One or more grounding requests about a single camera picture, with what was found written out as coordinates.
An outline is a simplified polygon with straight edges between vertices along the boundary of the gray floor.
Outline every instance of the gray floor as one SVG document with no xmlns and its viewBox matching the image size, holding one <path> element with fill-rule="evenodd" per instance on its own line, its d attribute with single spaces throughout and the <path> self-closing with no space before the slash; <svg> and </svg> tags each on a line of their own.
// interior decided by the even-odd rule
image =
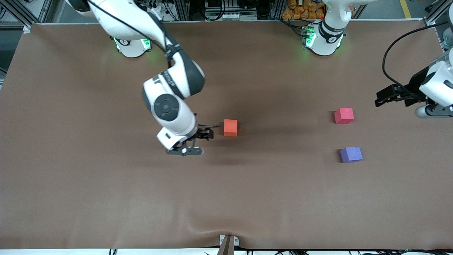
<svg viewBox="0 0 453 255">
<path fill-rule="evenodd" d="M 57 8 L 52 16 L 52 21 L 64 23 L 88 23 L 96 22 L 96 19 L 79 15 L 74 9 L 66 4 L 64 0 L 55 0 Z M 433 0 L 408 1 L 407 3 L 410 16 L 412 18 L 423 18 L 428 15 L 425 7 Z M 405 15 L 401 7 L 400 0 L 379 0 L 369 4 L 362 13 L 361 19 L 404 19 Z M 444 15 L 439 22 L 446 20 Z M 443 32 L 448 26 L 439 27 Z M 22 31 L 0 30 L 0 67 L 8 69 L 17 43 Z"/>
<path fill-rule="evenodd" d="M 22 31 L 0 30 L 0 67 L 8 70 Z"/>
</svg>

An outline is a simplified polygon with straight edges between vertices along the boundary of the cable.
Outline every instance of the cable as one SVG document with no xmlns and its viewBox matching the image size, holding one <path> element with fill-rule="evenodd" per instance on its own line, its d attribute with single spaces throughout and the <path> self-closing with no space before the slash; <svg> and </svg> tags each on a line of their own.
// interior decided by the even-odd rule
<svg viewBox="0 0 453 255">
<path fill-rule="evenodd" d="M 297 32 L 296 30 L 294 30 L 295 28 L 296 29 L 302 29 L 303 26 L 296 26 L 296 25 L 293 25 L 291 24 L 291 22 L 288 20 L 288 22 L 284 21 L 283 19 L 281 18 L 272 18 L 272 20 L 280 20 L 283 24 L 287 25 L 288 27 L 291 28 L 291 30 L 297 34 L 298 36 L 301 36 L 301 37 L 307 37 L 306 35 L 303 35 L 303 34 L 300 34 L 299 32 Z"/>
<path fill-rule="evenodd" d="M 6 14 L 6 9 L 4 9 L 2 6 L 0 6 L 0 15 L 1 15 L 0 20 L 5 16 L 5 14 Z"/>
<path fill-rule="evenodd" d="M 178 21 L 178 19 L 177 19 L 176 16 L 173 14 L 173 11 L 172 11 L 171 8 L 170 8 L 168 1 L 167 1 L 167 0 L 162 0 L 162 3 L 164 4 L 165 8 L 166 8 L 167 11 L 169 12 L 170 16 L 174 19 L 174 21 Z"/>
<path fill-rule="evenodd" d="M 434 25 L 431 25 L 431 26 L 426 26 L 426 27 L 423 27 L 423 28 L 419 28 L 419 29 L 415 29 L 415 30 L 412 30 L 400 37 L 398 37 L 398 39 L 396 39 L 395 41 L 393 41 L 392 44 L 390 44 L 389 48 L 387 48 L 386 52 L 384 53 L 384 57 L 382 58 L 382 72 L 384 73 L 384 75 L 389 79 L 391 80 L 392 82 L 394 82 L 396 85 L 398 85 L 400 88 L 402 88 L 406 93 L 408 93 L 409 95 L 411 95 L 413 98 L 419 100 L 419 101 L 424 101 L 425 99 L 424 98 L 420 98 L 418 97 L 417 95 L 415 95 L 413 92 L 409 91 L 406 87 L 404 87 L 401 83 L 399 83 L 397 80 L 393 79 L 387 72 L 386 72 L 386 59 L 387 59 L 387 54 L 389 53 L 390 49 L 401 39 L 403 39 L 404 37 L 410 35 L 410 34 L 413 34 L 415 32 L 419 32 L 419 31 L 422 31 L 422 30 L 425 30 L 425 29 L 428 29 L 428 28 L 433 28 L 433 27 L 437 27 L 437 26 L 440 26 L 440 25 L 443 25 L 443 24 L 447 24 L 447 22 L 442 22 L 442 23 L 439 23 L 439 24 L 434 24 Z"/>
<path fill-rule="evenodd" d="M 384 251 L 379 251 L 379 250 L 376 250 L 375 252 L 379 253 L 379 254 L 385 254 L 385 255 L 399 255 L 399 254 L 404 254 L 404 253 L 408 253 L 408 252 L 423 252 L 423 253 L 429 253 L 429 254 L 434 254 L 434 255 L 442 255 L 441 253 L 438 253 L 436 251 L 432 251 L 432 250 L 422 250 L 422 249 L 412 249 L 412 250 L 405 250 L 405 251 L 391 251 L 391 250 L 384 250 Z M 363 253 L 361 255 L 376 255 L 375 253 Z"/>
<path fill-rule="evenodd" d="M 283 24 L 285 24 L 285 25 L 287 25 L 287 26 L 291 26 L 291 27 L 294 27 L 294 28 L 302 28 L 302 26 L 296 26 L 296 25 L 290 24 L 290 23 L 289 23 L 289 20 L 288 20 L 288 22 L 284 21 L 284 20 L 281 19 L 281 18 L 272 18 L 271 20 L 280 20 Z M 301 20 L 301 21 L 305 21 L 305 22 L 307 22 L 307 23 L 315 24 L 315 25 L 322 22 L 322 21 L 319 21 L 319 22 L 312 22 L 312 21 L 310 21 L 310 20 Z"/>
<path fill-rule="evenodd" d="M 87 2 L 90 3 L 91 5 L 93 5 L 94 7 L 98 8 L 101 12 L 107 14 L 107 15 L 108 15 L 109 17 L 111 17 L 112 19 L 114 19 L 114 20 L 116 20 L 116 21 L 118 21 L 118 22 L 121 22 L 122 24 L 124 24 L 124 25 L 127 26 L 128 28 L 130 28 L 130 29 L 134 30 L 135 32 L 139 33 L 139 34 L 140 34 L 141 36 L 143 36 L 144 38 L 150 40 L 150 41 L 153 42 L 155 45 L 157 45 L 157 47 L 159 47 L 162 51 L 165 52 L 165 51 L 167 50 L 167 49 L 166 49 L 166 48 L 167 48 L 166 45 L 164 45 L 165 48 L 162 48 L 156 40 L 151 39 L 149 36 L 145 35 L 144 33 L 142 33 L 141 31 L 139 31 L 139 30 L 136 29 L 135 27 L 133 27 L 133 26 L 127 24 L 126 22 L 120 20 L 119 18 L 116 18 L 115 16 L 113 16 L 112 14 L 110 14 L 108 11 L 104 10 L 103 8 L 99 7 L 97 4 L 93 3 L 92 0 L 87 0 Z M 165 41 L 166 41 L 166 39 L 167 39 L 167 35 L 166 35 L 165 32 L 164 32 L 164 37 L 165 37 L 165 38 L 164 38 L 164 44 L 166 44 Z"/>
<path fill-rule="evenodd" d="M 205 19 L 205 20 L 208 20 L 208 21 L 216 21 L 218 19 L 220 19 L 224 14 L 225 14 L 225 11 L 227 10 L 227 4 L 225 3 L 225 0 L 222 0 L 221 3 L 223 3 L 223 11 L 222 11 L 222 4 L 220 5 L 220 13 L 219 15 L 217 16 L 217 18 L 215 19 L 210 19 L 208 17 L 206 17 L 206 15 L 202 12 L 202 7 L 203 7 L 203 2 L 205 0 L 200 0 L 200 2 L 198 3 L 198 12 L 200 13 L 200 15 Z"/>
<path fill-rule="evenodd" d="M 139 5 L 144 5 L 144 6 L 148 7 L 149 9 L 152 9 L 152 8 L 153 8 L 152 6 L 147 5 L 145 2 L 142 2 L 142 1 L 139 1 L 139 0 L 134 0 L 134 2 L 135 2 L 136 4 L 139 4 Z"/>
</svg>

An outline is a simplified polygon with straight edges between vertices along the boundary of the orange cube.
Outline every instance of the orange cube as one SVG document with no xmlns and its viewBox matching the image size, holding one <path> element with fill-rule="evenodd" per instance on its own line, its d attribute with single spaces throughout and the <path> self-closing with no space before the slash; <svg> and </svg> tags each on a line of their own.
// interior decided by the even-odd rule
<svg viewBox="0 0 453 255">
<path fill-rule="evenodd" d="M 237 119 L 226 119 L 223 127 L 223 136 L 237 137 Z"/>
</svg>

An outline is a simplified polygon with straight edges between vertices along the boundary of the metal frame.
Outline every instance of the metal frame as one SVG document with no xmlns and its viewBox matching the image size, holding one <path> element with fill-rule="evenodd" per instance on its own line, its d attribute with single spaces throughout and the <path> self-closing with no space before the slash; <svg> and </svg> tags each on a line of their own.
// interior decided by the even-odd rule
<svg viewBox="0 0 453 255">
<path fill-rule="evenodd" d="M 281 18 L 283 10 L 286 8 L 286 0 L 275 0 L 274 5 L 270 9 L 269 19 Z"/>
<path fill-rule="evenodd" d="M 36 17 L 25 5 L 19 0 L 0 0 L 0 5 L 6 9 L 18 22 L 0 22 L 2 30 L 18 30 L 22 27 L 30 28 L 32 23 L 46 22 L 49 17 L 49 9 L 53 0 L 44 0 L 39 16 Z"/>
<path fill-rule="evenodd" d="M 6 70 L 0 67 L 0 74 L 6 76 Z"/>
<path fill-rule="evenodd" d="M 425 18 L 426 25 L 433 25 L 436 20 L 448 10 L 448 7 L 453 0 L 443 0 L 437 7 L 431 12 L 431 14 Z"/>
<path fill-rule="evenodd" d="M 186 0 L 174 0 L 178 21 L 189 20 L 189 3 Z"/>
<path fill-rule="evenodd" d="M 234 13 L 253 13 L 256 15 L 256 6 L 250 9 L 241 8 L 237 2 L 238 0 L 226 0 L 228 3 L 225 6 L 225 13 L 234 12 Z M 222 7 L 209 7 L 207 1 L 205 2 L 205 12 L 208 13 L 219 13 L 222 11 Z"/>
<path fill-rule="evenodd" d="M 360 15 L 362 15 L 363 11 L 365 10 L 365 8 L 367 7 L 368 5 L 361 5 L 359 6 L 359 8 L 357 8 L 356 10 L 356 14 L 354 15 L 354 18 L 353 19 L 358 19 L 360 17 Z"/>
</svg>

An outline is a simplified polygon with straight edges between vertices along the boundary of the brown table surface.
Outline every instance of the brown table surface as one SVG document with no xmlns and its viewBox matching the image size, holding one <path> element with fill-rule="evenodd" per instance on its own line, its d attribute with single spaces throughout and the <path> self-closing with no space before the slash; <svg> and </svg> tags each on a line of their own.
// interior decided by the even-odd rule
<svg viewBox="0 0 453 255">
<path fill-rule="evenodd" d="M 453 248 L 452 120 L 374 106 L 385 49 L 421 26 L 351 22 L 320 57 L 279 22 L 168 25 L 207 77 L 187 99 L 199 122 L 241 122 L 175 157 L 141 99 L 160 50 L 127 59 L 98 25 L 34 25 L 0 92 L 0 248 Z M 405 83 L 441 53 L 419 32 L 389 73 Z M 356 120 L 334 124 L 339 107 Z M 339 162 L 350 146 L 364 161 Z"/>
</svg>

